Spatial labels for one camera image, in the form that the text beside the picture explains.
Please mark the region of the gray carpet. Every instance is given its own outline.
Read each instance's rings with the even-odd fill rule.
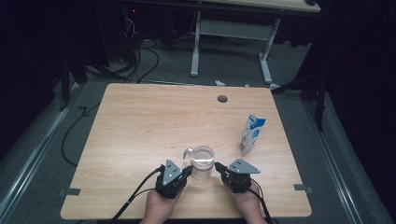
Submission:
[[[155,44],[151,41],[144,43],[142,47],[152,47],[150,49],[159,55],[160,61],[158,66],[143,79],[142,83],[155,80],[215,85],[215,80],[220,80],[226,86],[244,86],[245,84],[239,80],[239,78],[242,78],[250,86],[268,87],[263,82],[257,56],[262,42],[247,43],[244,40],[230,40],[233,42],[223,42],[219,48],[210,49],[219,45],[216,41],[211,39],[202,44],[200,74],[195,78],[190,77],[192,46],[189,41],[178,42],[172,47],[160,43]],[[236,45],[234,42],[247,44]],[[308,49],[309,46],[292,48],[288,43],[274,45],[268,61],[273,81],[276,84],[285,84],[292,81]],[[156,60],[155,54],[142,49],[137,74],[139,76],[145,74],[156,63]],[[112,68],[116,67],[118,65],[113,63]],[[81,107],[91,108],[99,103],[106,85],[110,82],[115,81],[90,76],[88,83],[79,88],[81,90],[80,94],[68,107],[68,114],[50,142],[46,157],[21,196],[19,203],[9,217],[8,223],[77,222],[76,220],[63,220],[60,217],[64,198],[59,196],[58,193],[60,189],[69,187],[75,172],[75,167],[65,162],[62,157],[62,141],[68,128],[81,116],[83,111]],[[51,122],[59,114],[57,111],[61,104],[59,88],[56,91],[58,92],[57,98],[32,123],[7,157],[2,160],[0,164],[0,177],[2,179],[0,196],[2,199],[7,195],[9,188],[30,154],[40,143]],[[275,100],[302,180],[313,190],[313,192],[307,194],[313,211],[310,217],[278,217],[277,222],[279,224],[349,223],[347,213],[340,201],[324,160],[321,144],[316,134],[316,127],[312,125],[304,103],[300,101],[296,91],[275,95]],[[329,97],[326,99],[326,104],[327,107],[323,117],[324,134],[337,164],[346,178],[346,183],[351,189],[356,205],[361,210],[362,222],[392,223],[384,206],[377,199],[371,182],[356,158],[353,148],[347,141],[344,129],[339,123]],[[67,136],[64,150],[70,161],[78,162],[90,132],[95,112],[96,109],[88,117],[81,119]]]

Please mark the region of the human hand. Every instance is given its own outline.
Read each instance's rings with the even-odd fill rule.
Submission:
[[[233,202],[236,209],[244,216],[248,224],[266,224],[264,217],[262,216],[262,210],[260,208],[260,200],[250,191],[243,193],[233,193],[230,188],[224,185],[227,191],[233,197]],[[252,182],[250,188],[260,195],[259,187],[256,183]]]
[[[180,197],[181,192],[175,199],[165,199],[157,191],[152,189],[148,192],[146,199],[145,215],[140,222],[141,224],[163,224],[173,212],[175,204]]]

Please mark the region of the table top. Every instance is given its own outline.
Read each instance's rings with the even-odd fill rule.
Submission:
[[[219,95],[228,98],[218,101]],[[241,134],[249,114],[266,118],[246,155]],[[251,175],[262,186],[272,217],[307,217],[311,207],[272,93],[265,88],[110,84],[92,125],[61,216],[65,219],[111,219],[142,180],[166,159],[183,169],[188,147],[208,146],[216,161],[237,158],[259,168]],[[156,175],[142,189],[154,188]],[[146,193],[139,195],[120,218],[141,218]],[[213,170],[206,181],[189,176],[171,218],[241,217]]]
[[[246,7],[269,7],[273,9],[302,12],[320,12],[318,4],[309,6],[305,0],[202,0],[203,2],[240,5]]]

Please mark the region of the clear glass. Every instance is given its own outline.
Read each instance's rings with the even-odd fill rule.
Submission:
[[[195,179],[203,180],[208,179],[212,174],[212,167],[215,164],[215,152],[210,147],[200,146],[195,149],[187,148],[184,152],[186,155],[191,156],[192,176]]]

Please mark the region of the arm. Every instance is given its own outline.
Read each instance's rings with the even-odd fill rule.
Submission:
[[[260,200],[253,193],[246,191],[243,193],[233,193],[227,186],[227,191],[233,197],[238,211],[244,216],[247,224],[267,224],[264,217],[262,216],[262,210],[260,208]],[[250,186],[256,193],[259,193],[259,187],[255,183]]]
[[[165,199],[157,191],[149,191],[146,212],[140,224],[163,224],[171,216],[180,194],[175,199]]]

